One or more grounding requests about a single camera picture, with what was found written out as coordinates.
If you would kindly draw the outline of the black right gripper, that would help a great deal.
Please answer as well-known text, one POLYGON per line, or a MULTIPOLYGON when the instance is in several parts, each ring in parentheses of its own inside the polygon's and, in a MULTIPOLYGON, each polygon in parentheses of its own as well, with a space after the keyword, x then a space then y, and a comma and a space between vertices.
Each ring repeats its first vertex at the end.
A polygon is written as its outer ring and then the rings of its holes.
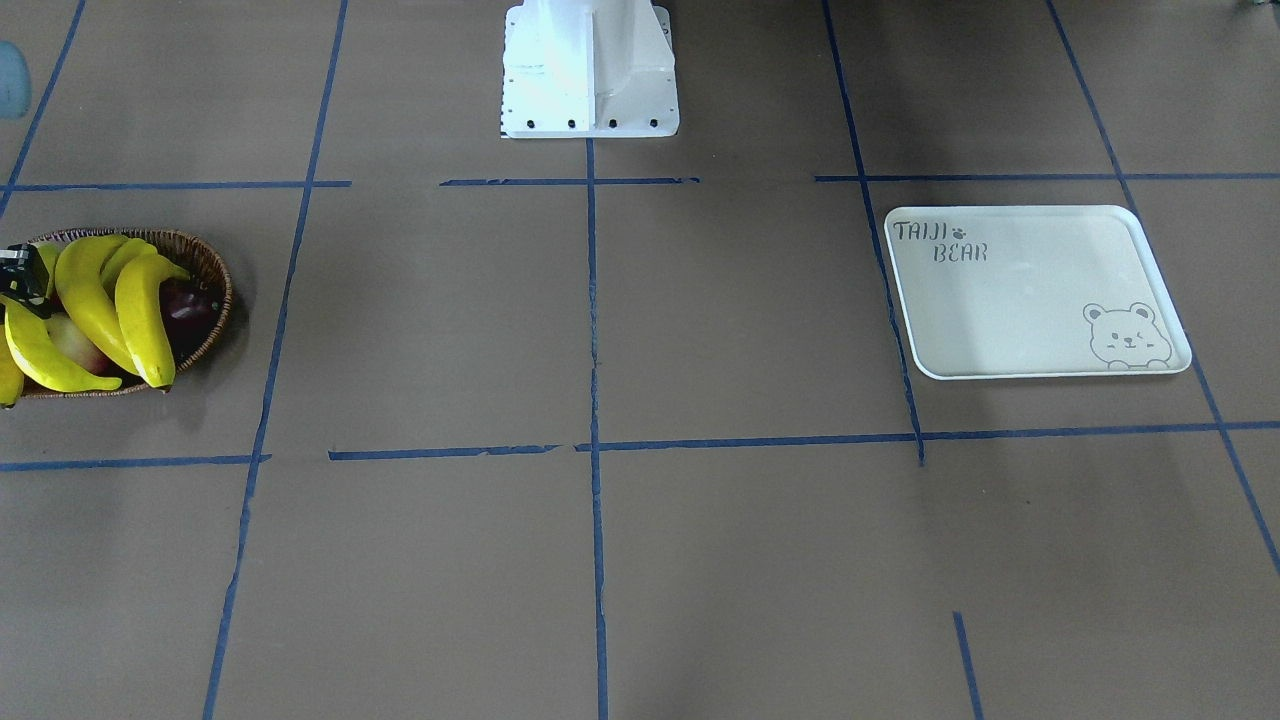
POLYGON ((1 250, 1 293, 41 319, 51 316, 51 272, 36 246, 1 250))

